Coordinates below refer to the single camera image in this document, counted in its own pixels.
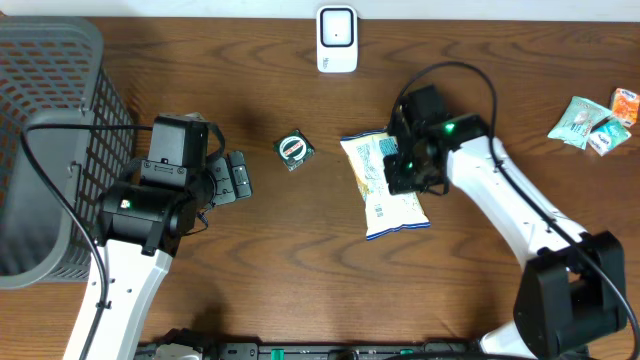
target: laundry basket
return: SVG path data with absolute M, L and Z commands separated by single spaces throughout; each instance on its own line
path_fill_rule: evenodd
M 86 280 L 85 240 L 20 147 L 27 123 L 132 124 L 102 68 L 103 41 L 77 18 L 0 18 L 0 288 Z M 132 130 L 36 130 L 34 155 L 91 229 L 96 199 L 132 157 Z

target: wooden table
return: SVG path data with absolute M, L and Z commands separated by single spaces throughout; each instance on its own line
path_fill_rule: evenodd
M 364 203 L 339 144 L 385 126 L 407 79 L 442 60 L 490 75 L 507 151 L 568 216 L 620 239 L 640 309 L 640 138 L 601 158 L 546 137 L 571 96 L 608 104 L 615 87 L 640 91 L 638 25 L 363 20 L 357 71 L 327 75 L 316 69 L 311 20 L 92 21 L 104 36 L 104 66 L 140 122 L 202 113 L 229 150 L 245 152 L 255 191 L 211 213 L 209 231 L 183 239 L 142 340 L 189 327 L 267 342 L 419 342 L 477 337 L 509 321 L 520 268 L 482 212 L 457 189 L 423 195 L 430 229 L 366 242 Z M 442 70 L 428 81 L 455 113 L 488 117 L 475 75 Z M 272 145 L 296 128 L 317 154 L 290 173 Z M 84 284 L 1 292 L 0 358 L 59 358 L 83 293 Z M 592 351 L 623 358 L 630 334 Z

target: teal packet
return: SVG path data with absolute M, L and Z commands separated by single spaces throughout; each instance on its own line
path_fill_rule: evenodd
M 591 129 L 610 115 L 611 110 L 606 107 L 589 99 L 574 96 L 564 115 L 547 137 L 562 140 L 565 144 L 584 150 L 587 148 Z
M 631 137 L 631 133 L 618 120 L 609 120 L 589 135 L 589 145 L 603 156 Z

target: candy wrapper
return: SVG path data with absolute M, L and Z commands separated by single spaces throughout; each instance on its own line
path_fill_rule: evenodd
M 584 150 L 591 129 L 610 115 L 611 110 L 589 99 L 574 96 L 564 115 L 547 137 L 563 140 L 565 144 Z
M 431 225 L 415 193 L 389 193 L 382 159 L 397 153 L 394 137 L 390 137 L 385 130 L 375 130 L 343 137 L 340 145 L 349 157 L 365 202 L 367 240 L 402 229 L 427 228 Z
M 589 145 L 603 156 L 630 137 L 631 133 L 614 119 L 593 130 L 589 135 Z
M 640 97 L 629 90 L 616 89 L 611 96 L 613 116 L 626 127 L 636 123 Z

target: green light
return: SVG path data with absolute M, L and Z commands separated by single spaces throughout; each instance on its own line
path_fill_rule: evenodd
M 456 127 L 456 124 L 454 123 L 449 123 L 447 125 L 444 126 L 444 130 L 448 133 L 451 134 L 451 132 L 453 131 L 453 128 Z

